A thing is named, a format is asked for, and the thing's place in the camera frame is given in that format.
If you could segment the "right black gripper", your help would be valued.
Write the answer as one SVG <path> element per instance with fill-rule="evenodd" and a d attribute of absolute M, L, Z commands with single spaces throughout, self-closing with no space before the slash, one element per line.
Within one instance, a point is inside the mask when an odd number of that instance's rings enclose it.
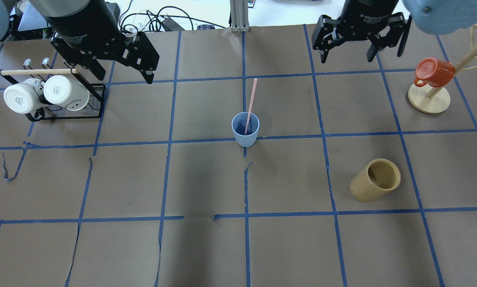
<path fill-rule="evenodd" d="M 326 63 L 329 51 L 338 45 L 339 36 L 346 40 L 370 40 L 368 62 L 386 47 L 398 47 L 397 57 L 401 57 L 410 33 L 412 15 L 405 20 L 402 13 L 393 14 L 397 4 L 397 0 L 346 0 L 338 20 L 328 15 L 319 16 L 311 35 L 311 47 L 319 52 L 321 63 Z M 387 25 L 388 32 L 381 36 L 378 32 Z"/>

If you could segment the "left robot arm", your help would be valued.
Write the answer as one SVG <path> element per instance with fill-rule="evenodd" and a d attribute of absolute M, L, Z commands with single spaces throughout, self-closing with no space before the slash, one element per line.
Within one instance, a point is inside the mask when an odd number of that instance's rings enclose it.
<path fill-rule="evenodd" d="M 119 28 L 120 7 L 105 0 L 30 0 L 47 28 L 51 44 L 71 66 L 89 70 L 103 80 L 101 60 L 131 67 L 152 84 L 160 55 L 146 33 L 124 33 Z"/>

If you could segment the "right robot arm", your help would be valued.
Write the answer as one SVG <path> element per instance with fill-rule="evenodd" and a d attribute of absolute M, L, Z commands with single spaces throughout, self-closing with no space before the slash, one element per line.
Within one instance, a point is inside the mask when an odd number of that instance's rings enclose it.
<path fill-rule="evenodd" d="M 326 63 L 331 49 L 348 41 L 370 41 L 367 60 L 387 47 L 405 51 L 413 22 L 426 34 L 444 35 L 477 24 L 477 0 L 404 0 L 409 15 L 394 12 L 397 0 L 347 0 L 337 19 L 321 15 L 311 36 Z"/>

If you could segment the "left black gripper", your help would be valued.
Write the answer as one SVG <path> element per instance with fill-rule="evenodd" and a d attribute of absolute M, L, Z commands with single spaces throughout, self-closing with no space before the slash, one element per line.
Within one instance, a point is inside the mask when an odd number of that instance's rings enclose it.
<path fill-rule="evenodd" d="M 66 62 L 103 80 L 98 60 L 113 60 L 139 71 L 152 84 L 160 55 L 147 33 L 122 34 L 120 8 L 105 0 L 44 0 L 43 17 L 56 31 L 52 44 Z"/>

